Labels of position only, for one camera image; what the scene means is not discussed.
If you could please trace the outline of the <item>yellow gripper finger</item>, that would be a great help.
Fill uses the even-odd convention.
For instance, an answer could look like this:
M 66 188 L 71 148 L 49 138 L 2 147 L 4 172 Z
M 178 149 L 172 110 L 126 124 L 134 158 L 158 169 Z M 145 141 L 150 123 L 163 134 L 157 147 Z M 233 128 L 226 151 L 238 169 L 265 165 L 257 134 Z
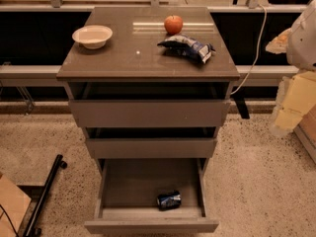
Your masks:
M 273 54 L 287 53 L 291 29 L 286 29 L 273 38 L 266 46 L 266 51 Z
M 286 136 L 293 132 L 304 116 L 316 105 L 316 73 L 305 71 L 279 83 L 270 132 Z

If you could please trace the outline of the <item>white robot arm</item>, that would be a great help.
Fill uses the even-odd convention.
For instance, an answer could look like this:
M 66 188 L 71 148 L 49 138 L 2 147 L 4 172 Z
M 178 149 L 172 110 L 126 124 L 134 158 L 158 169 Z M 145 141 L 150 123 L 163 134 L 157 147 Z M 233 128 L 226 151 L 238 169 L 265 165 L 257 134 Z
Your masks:
M 278 85 L 270 131 L 282 137 L 293 132 L 316 104 L 316 0 L 267 44 L 266 51 L 285 53 L 287 62 L 299 69 Z

